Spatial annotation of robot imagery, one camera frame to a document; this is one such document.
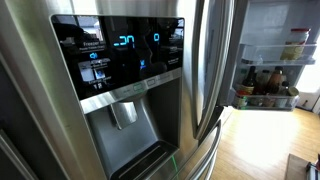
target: green light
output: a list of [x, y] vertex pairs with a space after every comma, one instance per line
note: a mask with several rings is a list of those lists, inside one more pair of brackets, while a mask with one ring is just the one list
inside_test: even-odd
[[172, 159], [174, 168], [176, 170], [176, 173], [178, 173], [178, 166], [177, 166], [176, 160], [174, 159], [174, 156], [171, 156], [171, 159]]

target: drip tray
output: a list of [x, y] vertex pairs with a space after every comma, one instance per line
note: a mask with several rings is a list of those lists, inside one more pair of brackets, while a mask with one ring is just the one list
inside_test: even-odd
[[157, 171], [177, 150], [177, 147], [167, 142], [157, 141], [113, 173], [111, 180], [145, 179]]

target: control panel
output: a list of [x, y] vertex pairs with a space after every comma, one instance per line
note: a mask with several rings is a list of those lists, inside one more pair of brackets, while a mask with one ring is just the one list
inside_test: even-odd
[[128, 85], [140, 92], [141, 81], [152, 87], [151, 77], [182, 67], [183, 18], [54, 15], [51, 21], [79, 100]]

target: ice dispenser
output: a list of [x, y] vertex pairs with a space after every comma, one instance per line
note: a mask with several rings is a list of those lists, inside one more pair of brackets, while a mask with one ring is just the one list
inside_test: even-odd
[[184, 19], [68, 17], [52, 23], [105, 173], [147, 178], [179, 148]]

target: hardwood floor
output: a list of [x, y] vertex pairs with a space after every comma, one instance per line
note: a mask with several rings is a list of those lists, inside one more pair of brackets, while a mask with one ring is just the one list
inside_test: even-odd
[[314, 162], [320, 119], [307, 111], [234, 110], [223, 126], [211, 179], [284, 179], [289, 153]]

